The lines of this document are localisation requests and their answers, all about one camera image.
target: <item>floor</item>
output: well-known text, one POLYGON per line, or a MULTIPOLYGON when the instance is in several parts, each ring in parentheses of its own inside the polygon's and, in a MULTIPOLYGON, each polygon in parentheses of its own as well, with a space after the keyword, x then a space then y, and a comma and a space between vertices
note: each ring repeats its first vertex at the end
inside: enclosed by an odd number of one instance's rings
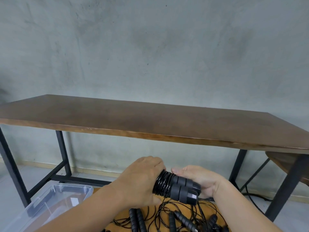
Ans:
MULTIPOLYGON (((35 184, 37 184, 43 176, 47 175, 51 171, 50 169, 31 166, 18 166, 18 168, 28 190, 35 186, 35 184)), ((60 171, 58 174, 63 175, 65 172, 60 171)), ((113 181, 115 179, 112 177, 83 173, 74 173, 73 176, 106 181, 113 181)), ((54 183, 56 182, 50 181, 45 186, 48 187, 54 183)), ((34 195, 33 198, 39 195, 42 190, 44 190, 44 188, 34 195)), ((265 202, 264 200, 256 197, 253 197, 253 200, 262 211, 266 211, 269 202, 265 202)), ((23 211, 23 209, 23 204, 14 187, 13 181, 6 170, 5 165, 0 163, 0 228, 5 228, 10 221, 12 221, 19 213, 23 211)), ((308 213, 309 204, 288 201, 276 218, 275 224, 278 225, 284 232, 308 232, 308 213)))

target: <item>clear plastic container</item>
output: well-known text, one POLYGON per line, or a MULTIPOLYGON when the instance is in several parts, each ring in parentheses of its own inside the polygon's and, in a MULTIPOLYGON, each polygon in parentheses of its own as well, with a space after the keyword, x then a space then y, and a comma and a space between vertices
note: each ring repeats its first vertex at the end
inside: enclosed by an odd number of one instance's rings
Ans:
POLYGON ((92 186, 59 183, 49 187, 2 232, 34 232, 47 222, 82 203, 93 193, 92 186))

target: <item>concrete wall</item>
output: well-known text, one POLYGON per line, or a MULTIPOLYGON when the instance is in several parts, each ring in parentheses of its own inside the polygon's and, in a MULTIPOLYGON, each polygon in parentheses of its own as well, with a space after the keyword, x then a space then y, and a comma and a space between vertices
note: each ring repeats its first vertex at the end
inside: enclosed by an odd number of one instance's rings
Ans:
MULTIPOLYGON (((270 112, 309 131, 309 0, 0 0, 0 99, 60 94, 270 112)), ((17 158, 59 163, 54 131, 2 126, 17 158)), ((141 156, 226 177, 238 150, 65 134, 79 167, 141 156)), ((239 182, 264 162, 250 151, 239 182)), ((275 192, 273 163, 250 184, 275 192)), ((300 184, 294 194, 309 196, 300 184)))

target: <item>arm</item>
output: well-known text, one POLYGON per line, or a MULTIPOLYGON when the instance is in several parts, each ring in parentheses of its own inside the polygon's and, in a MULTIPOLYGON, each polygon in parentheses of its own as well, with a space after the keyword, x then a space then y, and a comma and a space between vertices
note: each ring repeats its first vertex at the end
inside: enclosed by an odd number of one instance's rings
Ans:
POLYGON ((282 232, 221 175, 192 165, 172 172, 201 184, 200 198, 214 198, 231 231, 282 232))
POLYGON ((152 190, 163 169, 160 158, 142 157, 114 182, 36 232, 101 232, 122 210, 160 204, 152 190))

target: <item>hand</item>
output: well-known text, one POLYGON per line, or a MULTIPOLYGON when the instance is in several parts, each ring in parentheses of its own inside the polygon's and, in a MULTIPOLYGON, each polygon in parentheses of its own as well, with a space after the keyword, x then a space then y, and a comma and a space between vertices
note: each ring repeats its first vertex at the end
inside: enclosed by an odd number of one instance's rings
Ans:
POLYGON ((166 169, 159 157, 141 157, 123 171, 109 186, 123 199, 126 208, 141 208, 161 203, 152 194, 155 181, 166 169))
POLYGON ((194 165, 188 165, 183 169, 172 168, 172 173, 199 183, 202 186, 202 192, 199 197, 203 199, 213 197, 220 182, 226 180, 215 172, 194 165))

